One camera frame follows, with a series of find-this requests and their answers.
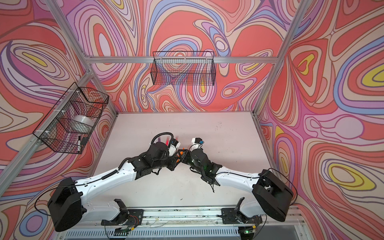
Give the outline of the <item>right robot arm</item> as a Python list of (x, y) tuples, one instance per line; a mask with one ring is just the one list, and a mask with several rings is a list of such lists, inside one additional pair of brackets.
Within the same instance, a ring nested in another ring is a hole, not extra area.
[(241, 217), (252, 218), (265, 214), (278, 222), (287, 218), (293, 191), (269, 169), (261, 173), (244, 173), (231, 170), (209, 160), (203, 149), (179, 150), (180, 161), (190, 166), (190, 170), (201, 179), (214, 186), (232, 187), (254, 196), (253, 200), (241, 197), (235, 208)]

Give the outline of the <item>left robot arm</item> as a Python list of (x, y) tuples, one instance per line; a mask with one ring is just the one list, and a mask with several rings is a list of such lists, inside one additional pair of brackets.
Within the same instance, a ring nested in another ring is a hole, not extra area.
[(91, 205), (90, 201), (98, 195), (133, 182), (161, 169), (173, 171), (179, 163), (177, 152), (180, 147), (177, 140), (165, 144), (151, 143), (149, 149), (132, 158), (125, 158), (118, 167), (86, 179), (74, 181), (62, 180), (54, 188), (47, 206), (56, 232), (64, 232), (81, 221), (100, 220), (104, 226), (123, 225), (130, 212), (121, 199), (111, 203)]

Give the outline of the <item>black marker in basket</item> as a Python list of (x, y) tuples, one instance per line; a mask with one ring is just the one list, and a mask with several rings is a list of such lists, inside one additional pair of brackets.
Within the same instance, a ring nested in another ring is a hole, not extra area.
[(81, 146), (81, 136), (78, 136), (78, 142), (77, 142), (77, 153), (80, 154), (82, 151), (82, 146)]

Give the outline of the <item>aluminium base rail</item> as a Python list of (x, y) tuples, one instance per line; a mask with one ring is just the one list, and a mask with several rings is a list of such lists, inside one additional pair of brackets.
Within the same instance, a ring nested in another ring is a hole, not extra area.
[(251, 226), (257, 223), (255, 216), (260, 216), (263, 222), (270, 225), (299, 225), (305, 220), (301, 211), (292, 207), (285, 221), (279, 222), (267, 216), (261, 209), (252, 210), (247, 216), (234, 205), (224, 206), (191, 206), (191, 207), (147, 207), (120, 208), (117, 203), (91, 203), (86, 206), (82, 218), (71, 221), (63, 231), (80, 227), (213, 227), (213, 226)]

